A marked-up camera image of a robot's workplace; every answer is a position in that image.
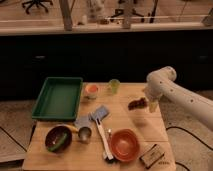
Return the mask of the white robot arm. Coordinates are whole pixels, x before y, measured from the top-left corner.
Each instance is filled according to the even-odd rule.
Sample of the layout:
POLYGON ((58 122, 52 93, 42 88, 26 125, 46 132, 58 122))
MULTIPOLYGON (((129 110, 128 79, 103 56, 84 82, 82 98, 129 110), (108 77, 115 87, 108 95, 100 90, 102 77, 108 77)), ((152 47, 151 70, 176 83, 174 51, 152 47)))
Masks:
POLYGON ((170 66, 150 72, 144 89, 148 101, 155 102, 166 96, 213 131, 213 101, 177 85, 176 78, 177 73, 170 66))

